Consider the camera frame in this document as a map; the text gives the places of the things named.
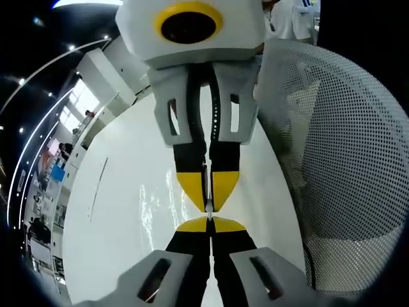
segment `glossy white surface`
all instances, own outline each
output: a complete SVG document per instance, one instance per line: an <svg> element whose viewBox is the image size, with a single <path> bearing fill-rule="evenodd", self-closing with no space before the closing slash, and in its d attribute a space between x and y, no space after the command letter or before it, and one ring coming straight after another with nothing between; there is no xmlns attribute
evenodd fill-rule
<svg viewBox="0 0 409 307"><path fill-rule="evenodd" d="M209 88L202 88L201 101L204 130L210 132ZM154 107L150 95L110 123L77 172L63 240L73 303L112 292L120 274L152 250L165 249L178 225L201 216L177 182L173 151L164 146ZM242 146L240 171L219 216L244 224L257 246L272 248L305 271L289 191L258 122L250 145ZM214 278L203 306L221 306Z"/></svg>

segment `white robot body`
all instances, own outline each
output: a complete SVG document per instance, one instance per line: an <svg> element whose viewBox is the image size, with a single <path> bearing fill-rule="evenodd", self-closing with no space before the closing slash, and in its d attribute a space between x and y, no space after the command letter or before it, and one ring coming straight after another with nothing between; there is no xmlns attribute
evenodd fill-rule
<svg viewBox="0 0 409 307"><path fill-rule="evenodd" d="M216 31L193 43L172 42L163 36L161 25L166 20L190 12L209 15L214 19ZM193 18L199 32L206 31L206 23ZM174 21L173 25L182 32L191 30L189 27L194 24L192 19L183 20L185 29L180 20ZM207 61L247 60L255 55L255 49L265 37L260 0L124 0L116 23L128 50L155 69Z"/></svg>

